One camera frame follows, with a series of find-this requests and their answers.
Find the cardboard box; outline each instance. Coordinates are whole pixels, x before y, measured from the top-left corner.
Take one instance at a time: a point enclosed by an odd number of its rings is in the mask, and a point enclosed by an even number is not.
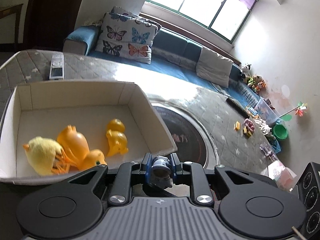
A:
[[[48,81],[17,86],[0,124],[0,181],[49,184],[72,175],[38,176],[22,145],[36,136],[56,139],[71,124],[86,137],[90,150],[106,154],[106,125],[114,118],[125,125],[129,152],[107,157],[110,169],[140,162],[146,152],[167,155],[177,150],[162,118],[134,83]]]

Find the green window frame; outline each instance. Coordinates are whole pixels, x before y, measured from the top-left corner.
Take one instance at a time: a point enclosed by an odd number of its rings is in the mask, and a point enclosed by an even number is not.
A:
[[[215,21],[216,18],[218,17],[220,11],[222,10],[222,8],[223,8],[223,6],[224,6],[224,4],[226,3],[227,0],[223,0],[223,1],[222,1],[221,5],[220,5],[220,7],[219,7],[219,9],[218,9],[218,11],[216,12],[216,14],[215,14],[215,16],[213,17],[213,19],[212,19],[211,23],[209,24],[209,26],[206,26],[206,25],[202,24],[201,22],[198,22],[196,19],[193,19],[193,18],[191,18],[191,17],[189,17],[189,16],[181,13],[181,12],[180,12],[180,9],[181,9],[184,1],[185,1],[185,0],[183,0],[182,3],[180,4],[180,7],[179,7],[178,10],[174,10],[174,9],[172,9],[172,8],[169,8],[169,7],[167,7],[167,6],[163,5],[163,4],[157,3],[157,2],[155,2],[155,1],[146,0],[146,2],[149,2],[149,3],[155,4],[155,5],[157,5],[157,6],[160,6],[160,7],[162,7],[162,8],[165,8],[165,9],[167,9],[167,10],[169,10],[169,11],[172,11],[172,12],[174,12],[174,13],[176,13],[176,14],[179,14],[179,15],[181,15],[181,16],[183,16],[183,17],[185,17],[185,18],[187,18],[187,19],[189,19],[189,20],[191,20],[191,21],[193,21],[193,22],[201,25],[202,27],[208,29],[209,31],[215,33],[215,34],[218,35],[219,37],[223,38],[225,41],[227,41],[227,42],[229,42],[229,43],[232,44],[232,43],[234,42],[234,40],[237,38],[237,36],[238,36],[238,34],[240,33],[242,27],[244,26],[246,20],[247,20],[248,17],[250,16],[252,10],[254,9],[256,3],[257,3],[259,0],[255,0],[252,8],[251,8],[251,9],[248,9],[247,14],[245,15],[244,19],[242,20],[241,24],[239,25],[238,29],[236,30],[236,32],[235,32],[235,34],[233,35],[233,37],[232,37],[231,40],[229,40],[228,38],[226,38],[225,36],[223,36],[221,33],[218,33],[216,30],[214,30],[214,29],[211,28],[211,26],[213,25],[214,21]]]

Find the round hot plate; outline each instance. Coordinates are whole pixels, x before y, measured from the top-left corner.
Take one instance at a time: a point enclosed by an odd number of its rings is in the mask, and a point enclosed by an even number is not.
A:
[[[215,156],[210,140],[202,127],[187,113],[175,107],[153,104],[167,125],[181,162],[191,161],[205,167],[208,156]]]

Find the black speaker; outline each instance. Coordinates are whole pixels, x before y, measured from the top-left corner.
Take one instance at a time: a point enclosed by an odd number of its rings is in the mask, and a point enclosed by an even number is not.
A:
[[[292,190],[304,203],[307,218],[301,233],[309,240],[320,239],[320,164],[309,163]]]

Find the blue sofa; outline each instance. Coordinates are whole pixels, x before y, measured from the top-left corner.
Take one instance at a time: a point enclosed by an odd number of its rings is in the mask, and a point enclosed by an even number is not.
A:
[[[64,42],[63,52],[76,53],[125,63],[159,73],[167,74],[187,82],[236,98],[241,105],[255,106],[260,97],[239,80],[240,68],[233,64],[229,76],[229,87],[221,88],[196,75],[202,45],[180,34],[161,28],[152,46],[151,64],[140,63],[95,51],[100,27],[82,26],[73,31]]]

